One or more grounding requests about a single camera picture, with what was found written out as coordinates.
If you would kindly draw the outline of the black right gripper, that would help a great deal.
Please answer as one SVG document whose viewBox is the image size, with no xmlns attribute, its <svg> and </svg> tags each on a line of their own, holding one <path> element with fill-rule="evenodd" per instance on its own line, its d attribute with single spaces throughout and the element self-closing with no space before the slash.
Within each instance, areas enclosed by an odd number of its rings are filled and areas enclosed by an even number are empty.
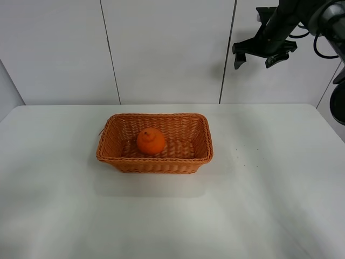
<svg viewBox="0 0 345 259">
<path fill-rule="evenodd" d="M 261 26 L 253 38 L 234 43 L 234 69 L 238 70 L 246 62 L 246 54 L 267 58 L 266 68 L 286 61 L 294 51 L 287 38 L 299 39 L 308 36 L 312 29 L 309 21 L 323 7 L 323 1 L 279 1 L 273 10 L 257 8 Z"/>
</svg>

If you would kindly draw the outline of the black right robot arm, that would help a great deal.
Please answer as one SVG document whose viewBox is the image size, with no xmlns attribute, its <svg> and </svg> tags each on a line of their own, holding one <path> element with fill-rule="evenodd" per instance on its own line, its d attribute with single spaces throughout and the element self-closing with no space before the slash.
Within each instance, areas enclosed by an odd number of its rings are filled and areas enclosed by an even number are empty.
<svg viewBox="0 0 345 259">
<path fill-rule="evenodd" d="M 275 8 L 257 7 L 261 26 L 253 38 L 234 43 L 234 68 L 246 55 L 265 58 L 266 68 L 286 61 L 297 49 L 293 30 L 301 26 L 314 37 L 313 49 L 323 59 L 344 60 L 344 1 L 280 1 Z"/>
</svg>

